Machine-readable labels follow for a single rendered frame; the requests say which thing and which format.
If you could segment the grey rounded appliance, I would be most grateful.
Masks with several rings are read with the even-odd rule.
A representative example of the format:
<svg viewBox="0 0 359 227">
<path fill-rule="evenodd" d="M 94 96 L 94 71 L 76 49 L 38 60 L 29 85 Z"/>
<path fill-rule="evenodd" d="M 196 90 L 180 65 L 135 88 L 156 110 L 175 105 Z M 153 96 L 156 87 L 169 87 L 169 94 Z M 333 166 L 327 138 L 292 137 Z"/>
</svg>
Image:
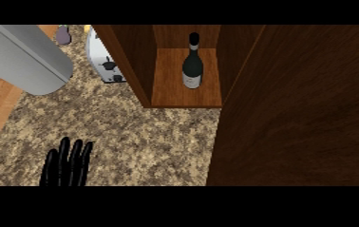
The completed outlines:
<svg viewBox="0 0 359 227">
<path fill-rule="evenodd" d="M 32 95 L 63 87 L 72 61 L 36 25 L 0 25 L 0 78 Z"/>
</svg>

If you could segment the dark wine bottle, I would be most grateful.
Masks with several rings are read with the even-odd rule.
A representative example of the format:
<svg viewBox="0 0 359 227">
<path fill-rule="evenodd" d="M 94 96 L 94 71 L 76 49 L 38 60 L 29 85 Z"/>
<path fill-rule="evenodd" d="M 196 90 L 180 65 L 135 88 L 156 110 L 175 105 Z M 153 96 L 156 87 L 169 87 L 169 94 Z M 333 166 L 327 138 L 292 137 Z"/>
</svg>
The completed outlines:
<svg viewBox="0 0 359 227">
<path fill-rule="evenodd" d="M 189 89 L 194 89 L 202 84 L 203 63 L 197 54 L 199 34 L 189 34 L 189 54 L 181 64 L 181 82 Z"/>
</svg>

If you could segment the purple eggplant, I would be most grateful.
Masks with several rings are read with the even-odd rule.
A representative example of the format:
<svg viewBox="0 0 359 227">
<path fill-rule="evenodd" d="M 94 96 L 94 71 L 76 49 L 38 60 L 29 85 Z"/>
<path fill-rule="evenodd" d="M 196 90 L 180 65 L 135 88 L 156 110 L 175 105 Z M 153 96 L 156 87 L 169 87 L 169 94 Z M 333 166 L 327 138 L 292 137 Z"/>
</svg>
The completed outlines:
<svg viewBox="0 0 359 227">
<path fill-rule="evenodd" d="M 59 45 L 67 45 L 70 42 L 69 27 L 60 25 L 56 31 L 56 41 Z"/>
</svg>

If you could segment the brown wooden cabinet door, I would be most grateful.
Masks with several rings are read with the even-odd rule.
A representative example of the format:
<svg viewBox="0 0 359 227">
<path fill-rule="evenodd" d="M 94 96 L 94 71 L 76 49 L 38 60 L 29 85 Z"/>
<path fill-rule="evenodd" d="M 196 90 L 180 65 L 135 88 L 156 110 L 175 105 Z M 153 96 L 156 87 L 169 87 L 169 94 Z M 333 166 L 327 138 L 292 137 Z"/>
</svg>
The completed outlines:
<svg viewBox="0 0 359 227">
<path fill-rule="evenodd" d="M 220 112 L 206 185 L 359 185 L 359 26 L 265 26 Z"/>
</svg>

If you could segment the brown wooden cabinet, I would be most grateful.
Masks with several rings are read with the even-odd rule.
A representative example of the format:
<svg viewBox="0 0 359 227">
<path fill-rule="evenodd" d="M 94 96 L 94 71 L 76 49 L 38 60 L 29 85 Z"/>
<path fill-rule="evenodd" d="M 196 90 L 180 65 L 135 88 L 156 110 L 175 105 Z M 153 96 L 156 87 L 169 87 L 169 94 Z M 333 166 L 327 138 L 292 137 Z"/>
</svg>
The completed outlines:
<svg viewBox="0 0 359 227">
<path fill-rule="evenodd" d="M 144 108 L 220 108 L 251 49 L 261 25 L 95 25 L 95 34 Z M 189 34 L 199 34 L 197 55 L 202 83 L 183 81 Z"/>
</svg>

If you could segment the white toaster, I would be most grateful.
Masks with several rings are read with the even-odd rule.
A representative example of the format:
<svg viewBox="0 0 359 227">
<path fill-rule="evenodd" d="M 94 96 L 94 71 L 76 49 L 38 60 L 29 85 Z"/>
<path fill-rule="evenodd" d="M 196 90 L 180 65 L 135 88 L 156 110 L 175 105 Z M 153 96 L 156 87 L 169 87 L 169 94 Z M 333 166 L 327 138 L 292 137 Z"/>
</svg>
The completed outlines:
<svg viewBox="0 0 359 227">
<path fill-rule="evenodd" d="M 90 28 L 87 33 L 85 53 L 88 62 L 97 72 L 100 80 L 106 84 L 124 83 L 124 75 L 98 39 L 94 28 Z"/>
</svg>

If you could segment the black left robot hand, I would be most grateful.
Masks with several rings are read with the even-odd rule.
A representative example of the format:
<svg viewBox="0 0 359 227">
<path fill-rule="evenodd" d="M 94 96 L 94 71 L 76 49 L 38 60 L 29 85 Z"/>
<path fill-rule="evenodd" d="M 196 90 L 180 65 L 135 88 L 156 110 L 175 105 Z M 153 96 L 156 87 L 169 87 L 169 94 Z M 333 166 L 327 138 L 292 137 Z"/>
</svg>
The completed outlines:
<svg viewBox="0 0 359 227">
<path fill-rule="evenodd" d="M 39 186 L 84 186 L 87 182 L 92 143 L 76 140 L 69 144 L 63 137 L 59 148 L 50 149 L 45 154 L 41 168 Z"/>
</svg>

